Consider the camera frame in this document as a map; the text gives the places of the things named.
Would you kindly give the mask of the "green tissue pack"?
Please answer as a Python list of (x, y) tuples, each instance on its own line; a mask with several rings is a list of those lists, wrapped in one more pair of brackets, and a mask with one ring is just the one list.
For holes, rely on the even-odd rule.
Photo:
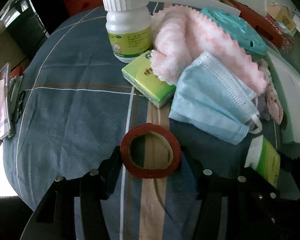
[(244, 167), (252, 168), (268, 183), (277, 188), (280, 174), (280, 155), (263, 135), (255, 137), (251, 141)]
[(161, 108), (174, 96), (175, 86), (161, 81), (151, 67), (148, 50), (122, 68), (123, 77), (157, 108)]

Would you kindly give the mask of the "light blue face mask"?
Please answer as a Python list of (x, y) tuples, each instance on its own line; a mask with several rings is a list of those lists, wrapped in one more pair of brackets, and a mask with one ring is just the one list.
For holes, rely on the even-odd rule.
[(208, 52), (182, 72), (169, 114), (233, 145), (262, 131), (259, 116), (257, 94)]

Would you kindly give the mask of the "pink fluffy cloth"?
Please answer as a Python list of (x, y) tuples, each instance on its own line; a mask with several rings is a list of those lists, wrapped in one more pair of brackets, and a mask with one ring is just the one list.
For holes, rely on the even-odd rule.
[(264, 74), (251, 56), (199, 11), (184, 5), (165, 8), (153, 14), (151, 32), (151, 68), (161, 81), (176, 85), (183, 70), (208, 52), (257, 95), (265, 92)]

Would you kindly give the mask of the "purple cloth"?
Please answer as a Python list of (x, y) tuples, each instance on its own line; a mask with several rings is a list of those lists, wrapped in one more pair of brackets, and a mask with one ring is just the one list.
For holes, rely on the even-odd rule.
[(256, 106), (260, 113), (260, 119), (269, 121), (271, 119), (271, 116), (268, 112), (266, 98), (264, 95), (261, 95), (258, 98), (256, 98)]

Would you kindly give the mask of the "red tape roll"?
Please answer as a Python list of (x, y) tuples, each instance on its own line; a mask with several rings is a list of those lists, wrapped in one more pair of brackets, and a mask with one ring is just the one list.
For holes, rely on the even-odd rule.
[[(145, 138), (143, 166), (133, 160), (133, 144)], [(175, 136), (160, 125), (146, 123), (131, 129), (120, 146), (123, 164), (135, 178), (158, 179), (172, 174), (181, 161), (181, 149)]]

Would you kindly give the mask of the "pink patterned sock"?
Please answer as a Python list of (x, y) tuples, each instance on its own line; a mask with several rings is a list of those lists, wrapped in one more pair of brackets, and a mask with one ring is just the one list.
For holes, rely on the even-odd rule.
[(283, 120), (283, 108), (281, 106), (277, 91), (274, 87), (268, 64), (264, 59), (261, 59), (260, 61), (258, 61), (257, 65), (258, 70), (263, 73), (264, 79), (267, 82), (266, 90), (262, 95), (264, 95), (266, 98), (268, 112), (271, 118), (278, 125), (280, 125)]

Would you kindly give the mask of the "white green storage bin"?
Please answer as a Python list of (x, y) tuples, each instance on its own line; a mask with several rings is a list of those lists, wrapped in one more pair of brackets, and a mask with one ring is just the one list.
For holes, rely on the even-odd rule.
[(267, 48), (266, 61), (283, 108), (282, 141), (300, 144), (300, 74), (270, 47)]

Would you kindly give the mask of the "smartphone on stand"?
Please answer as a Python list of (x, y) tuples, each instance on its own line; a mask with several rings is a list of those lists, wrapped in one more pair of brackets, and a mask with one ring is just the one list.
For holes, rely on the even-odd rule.
[(15, 111), (17, 109), (22, 75), (10, 77), (10, 63), (0, 70), (0, 139), (15, 134)]

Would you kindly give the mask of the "red cardboard box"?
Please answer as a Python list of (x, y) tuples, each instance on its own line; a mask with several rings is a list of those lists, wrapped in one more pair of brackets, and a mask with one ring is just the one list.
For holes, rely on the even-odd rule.
[(284, 33), (269, 14), (262, 16), (247, 5), (236, 0), (223, 0), (223, 2), (238, 9), (240, 11), (239, 16), (246, 20), (259, 35), (278, 49), (288, 53), (294, 47), (293, 38)]

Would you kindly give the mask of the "teal plastic box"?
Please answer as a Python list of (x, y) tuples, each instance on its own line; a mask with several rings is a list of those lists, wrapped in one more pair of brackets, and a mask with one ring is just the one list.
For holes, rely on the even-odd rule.
[(244, 19), (212, 7), (204, 7), (200, 13), (210, 18), (233, 40), (236, 40), (247, 54), (266, 54), (267, 49), (264, 40)]

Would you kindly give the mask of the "white pill bottle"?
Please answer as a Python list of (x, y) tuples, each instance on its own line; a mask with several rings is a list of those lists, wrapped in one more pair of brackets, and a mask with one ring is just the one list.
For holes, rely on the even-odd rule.
[(103, 0), (113, 54), (130, 63), (152, 47), (149, 0)]

